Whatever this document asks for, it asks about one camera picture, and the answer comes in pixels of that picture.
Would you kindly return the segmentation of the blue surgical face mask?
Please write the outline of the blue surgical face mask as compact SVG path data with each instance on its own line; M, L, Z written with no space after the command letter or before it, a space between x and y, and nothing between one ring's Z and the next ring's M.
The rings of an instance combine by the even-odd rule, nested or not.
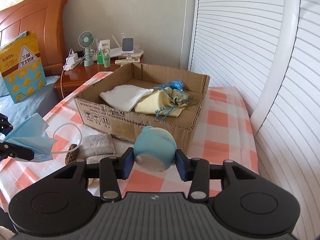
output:
M43 118L35 113L30 118L25 120L20 126L13 128L13 130L1 138L1 142L7 142L10 144L15 144L17 146L22 146L24 148L30 149L34 153L33 160L29 162L40 163L44 161L49 161L53 159L54 154L67 154L67 151L53 151L52 148L57 142L54 137L49 137L46 132L48 124L43 120ZM76 148L79 148L82 143L82 133L78 131L80 135L79 142Z

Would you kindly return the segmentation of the brown knitted scrunchie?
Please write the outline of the brown knitted scrunchie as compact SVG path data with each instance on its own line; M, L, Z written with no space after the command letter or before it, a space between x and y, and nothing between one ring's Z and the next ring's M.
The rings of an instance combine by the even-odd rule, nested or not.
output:
M69 165L72 162L75 162L79 155L79 149L76 148L77 144L71 144L69 147L69 152L66 154L65 157L65 164Z

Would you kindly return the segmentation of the blue round plush toy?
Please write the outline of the blue round plush toy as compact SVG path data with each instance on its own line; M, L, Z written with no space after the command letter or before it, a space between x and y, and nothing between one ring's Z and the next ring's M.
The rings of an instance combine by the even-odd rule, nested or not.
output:
M177 144L165 129L146 126L136 138L133 154L137 165L151 172L164 172L175 159Z

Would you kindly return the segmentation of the white cloth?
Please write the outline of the white cloth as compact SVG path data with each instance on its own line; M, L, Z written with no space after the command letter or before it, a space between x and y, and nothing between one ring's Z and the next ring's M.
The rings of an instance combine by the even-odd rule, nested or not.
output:
M119 85L114 89L101 92L99 96L111 107L121 111L131 111L144 96L150 95L154 89L146 89L134 85Z

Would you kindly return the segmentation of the yellow cloth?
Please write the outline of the yellow cloth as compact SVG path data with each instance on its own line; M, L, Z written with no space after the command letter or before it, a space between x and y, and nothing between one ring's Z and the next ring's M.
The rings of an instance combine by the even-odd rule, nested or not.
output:
M152 92L150 95L144 96L141 98L134 107L136 113L142 113L146 115L156 115L155 111L160 109L163 106L169 105L169 97L162 90L156 90ZM187 106L183 106L181 108L176 108L173 110L169 117L179 117L182 111Z

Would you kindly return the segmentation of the blue embroidered sachet pouch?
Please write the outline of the blue embroidered sachet pouch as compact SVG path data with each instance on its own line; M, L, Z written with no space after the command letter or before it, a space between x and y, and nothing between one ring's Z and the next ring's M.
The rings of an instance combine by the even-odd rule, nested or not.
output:
M164 120L176 108L193 106L197 104L197 100L183 90L184 83L181 80L175 80L157 85L154 87L154 89L162 90L169 97L169 105L163 106L155 111L157 119L159 119L159 117L162 115L162 120Z

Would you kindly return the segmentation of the open cardboard box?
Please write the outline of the open cardboard box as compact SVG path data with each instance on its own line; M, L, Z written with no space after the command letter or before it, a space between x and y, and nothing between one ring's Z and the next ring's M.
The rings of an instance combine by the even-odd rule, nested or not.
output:
M135 142L146 126L166 129L187 152L210 78L177 68L131 63L74 97L82 122Z

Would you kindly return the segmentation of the yellow blue snack bag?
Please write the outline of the yellow blue snack bag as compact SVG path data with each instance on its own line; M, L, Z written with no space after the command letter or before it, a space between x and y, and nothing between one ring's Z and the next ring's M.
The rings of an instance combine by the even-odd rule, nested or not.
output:
M1 48L1 75L14 103L47 84L35 33L25 32Z

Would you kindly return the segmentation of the wooden nightstand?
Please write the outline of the wooden nightstand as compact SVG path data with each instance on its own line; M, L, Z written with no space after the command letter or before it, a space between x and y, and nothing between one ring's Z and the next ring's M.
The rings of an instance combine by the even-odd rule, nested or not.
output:
M73 70L63 72L54 85L59 99L64 99L98 72L114 72L117 70L120 66L115 64L115 60L115 58L111 59L110 68L105 68L103 64L97 64L96 62L89 67L80 63Z

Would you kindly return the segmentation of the green spray bottle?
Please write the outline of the green spray bottle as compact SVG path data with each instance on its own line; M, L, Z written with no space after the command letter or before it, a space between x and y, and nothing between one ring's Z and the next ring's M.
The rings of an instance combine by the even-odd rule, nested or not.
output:
M97 54L97 64L103 64L103 51L100 45L98 45L96 54Z

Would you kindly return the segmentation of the white wifi router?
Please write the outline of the white wifi router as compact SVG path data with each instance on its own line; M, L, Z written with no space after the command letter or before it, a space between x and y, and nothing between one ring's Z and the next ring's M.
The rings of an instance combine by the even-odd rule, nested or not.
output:
M117 45L117 48L110 49L110 57L119 57L120 59L125 59L126 54L123 54L121 51L121 44L117 41L117 39L112 35L114 42ZM135 44L134 52L131 54L131 58L140 59L140 57L144 54L144 51L140 49L139 45Z

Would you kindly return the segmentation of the green desk fan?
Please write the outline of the green desk fan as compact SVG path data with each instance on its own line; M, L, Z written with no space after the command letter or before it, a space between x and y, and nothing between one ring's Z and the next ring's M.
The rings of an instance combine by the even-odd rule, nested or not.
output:
M95 42L95 35L91 31L84 31L79 35L78 43L81 48L84 48L84 66L89 67L93 65L93 55L94 53L91 50Z

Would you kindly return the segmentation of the wooden bed headboard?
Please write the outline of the wooden bed headboard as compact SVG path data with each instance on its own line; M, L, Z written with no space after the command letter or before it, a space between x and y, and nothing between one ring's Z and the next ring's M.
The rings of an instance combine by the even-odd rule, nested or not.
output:
M63 7L68 0L23 0L1 11L1 46L27 31L37 36L46 76L59 75L67 57Z

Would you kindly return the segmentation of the white cosmetic tube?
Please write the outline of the white cosmetic tube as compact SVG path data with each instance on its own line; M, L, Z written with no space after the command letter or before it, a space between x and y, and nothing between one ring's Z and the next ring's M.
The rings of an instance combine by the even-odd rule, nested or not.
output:
M107 50L110 51L110 45L111 45L110 40L100 40L99 44L100 44L100 49L102 51L107 51Z

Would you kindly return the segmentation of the white louvered closet doors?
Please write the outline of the white louvered closet doors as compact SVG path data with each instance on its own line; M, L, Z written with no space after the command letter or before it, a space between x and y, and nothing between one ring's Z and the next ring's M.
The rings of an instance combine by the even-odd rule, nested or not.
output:
M319 0L186 0L181 66L234 86L261 175L290 191L299 239L319 236Z

